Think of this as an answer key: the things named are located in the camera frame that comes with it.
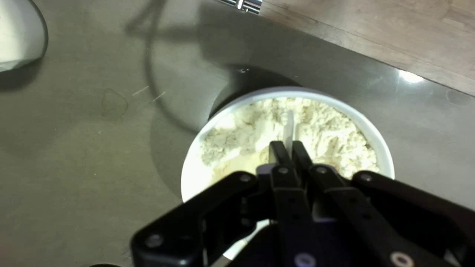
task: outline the white object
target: white object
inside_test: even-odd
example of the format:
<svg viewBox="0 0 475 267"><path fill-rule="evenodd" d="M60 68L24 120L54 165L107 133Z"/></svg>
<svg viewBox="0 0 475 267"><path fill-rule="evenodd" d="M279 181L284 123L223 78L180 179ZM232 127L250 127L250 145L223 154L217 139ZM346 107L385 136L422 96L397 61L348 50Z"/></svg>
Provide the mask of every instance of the white object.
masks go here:
<svg viewBox="0 0 475 267"><path fill-rule="evenodd" d="M204 136L207 132L214 129L217 124L223 124L223 120L229 117L233 111L241 108L242 105L247 105L250 102L261 101L261 99L269 99L269 98L276 98L276 96L294 96L294 98L309 98L315 99L319 102L324 102L342 114L348 116L356 126L358 129L364 133L364 136L368 139L371 144L373 150L376 151L377 163L380 167L380 173L395 178L395 167L394 167L394 160L391 156L391 151L382 136L382 133L376 129L376 126L359 111L355 108L349 107L348 104L337 101L334 98L321 95L315 90L305 89L305 87L272 87L272 89L264 89L258 90L254 93L248 93L242 98L238 98L236 101L230 102L226 105L220 113L217 113L207 124L205 127L198 133L198 136L193 139L187 157L183 165L183 172L181 172L181 197L183 202L187 202L193 196L199 194L205 188L208 188L212 184L212 173L208 169L207 165L202 162L202 144L204 144ZM261 227L267 225L267 221L261 221L258 224L258 230ZM256 230L251 236L236 242L229 251L226 251L224 256L233 259L239 251L245 246L245 243L258 231Z"/></svg>
<svg viewBox="0 0 475 267"><path fill-rule="evenodd" d="M30 0L0 0L0 73L40 58L46 28Z"/></svg>

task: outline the screw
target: screw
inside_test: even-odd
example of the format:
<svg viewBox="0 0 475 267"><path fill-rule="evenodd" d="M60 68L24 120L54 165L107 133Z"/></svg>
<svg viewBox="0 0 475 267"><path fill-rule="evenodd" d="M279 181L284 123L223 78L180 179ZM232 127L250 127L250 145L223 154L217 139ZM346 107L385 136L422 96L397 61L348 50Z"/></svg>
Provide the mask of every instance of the screw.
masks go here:
<svg viewBox="0 0 475 267"><path fill-rule="evenodd" d="M146 245L149 248L159 248L163 243L163 237L161 234L152 234L149 236L149 239L146 240Z"/></svg>
<svg viewBox="0 0 475 267"><path fill-rule="evenodd" d="M397 265L397 267L414 267L414 261L410 255L395 251L391 254L391 261Z"/></svg>
<svg viewBox="0 0 475 267"><path fill-rule="evenodd" d="M327 167L324 167L324 166L319 166L319 167L316 167L316 172L318 172L318 173L327 173L327 172L328 172L328 169L327 169Z"/></svg>
<svg viewBox="0 0 475 267"><path fill-rule="evenodd" d="M244 182L250 182L250 181L251 181L251 176L248 176L248 175L241 176L241 181L244 181Z"/></svg>
<svg viewBox="0 0 475 267"><path fill-rule="evenodd" d="M316 261L310 254L302 252L296 255L296 265L297 267L315 267Z"/></svg>
<svg viewBox="0 0 475 267"><path fill-rule="evenodd" d="M362 173L361 178L362 178L362 181L365 181L365 182L373 181L373 178L371 178L368 173Z"/></svg>
<svg viewBox="0 0 475 267"><path fill-rule="evenodd" d="M279 172L281 173L288 173L288 169L287 167L279 167Z"/></svg>

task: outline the gray countertop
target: gray countertop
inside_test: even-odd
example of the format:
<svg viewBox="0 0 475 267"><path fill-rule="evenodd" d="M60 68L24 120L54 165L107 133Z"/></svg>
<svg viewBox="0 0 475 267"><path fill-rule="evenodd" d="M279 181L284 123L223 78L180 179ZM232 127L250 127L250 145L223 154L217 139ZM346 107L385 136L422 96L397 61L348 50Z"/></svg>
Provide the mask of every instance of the gray countertop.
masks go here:
<svg viewBox="0 0 475 267"><path fill-rule="evenodd" d="M36 0L43 61L0 74L2 265L129 264L232 96L303 84L362 111L397 178L475 208L475 99L215 0Z"/></svg>

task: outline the white powder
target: white powder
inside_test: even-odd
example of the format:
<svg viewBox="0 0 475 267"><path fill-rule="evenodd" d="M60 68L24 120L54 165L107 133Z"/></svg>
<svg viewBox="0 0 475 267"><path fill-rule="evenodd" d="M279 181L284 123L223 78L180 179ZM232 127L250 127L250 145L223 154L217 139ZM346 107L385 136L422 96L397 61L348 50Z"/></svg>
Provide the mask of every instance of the white powder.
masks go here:
<svg viewBox="0 0 475 267"><path fill-rule="evenodd" d="M315 163L327 163L351 178L361 169L376 170L374 150L349 117L306 98L270 98L241 107L204 136L202 160L218 181L233 170L256 173L269 163L269 142L282 141L288 111L296 135Z"/></svg>

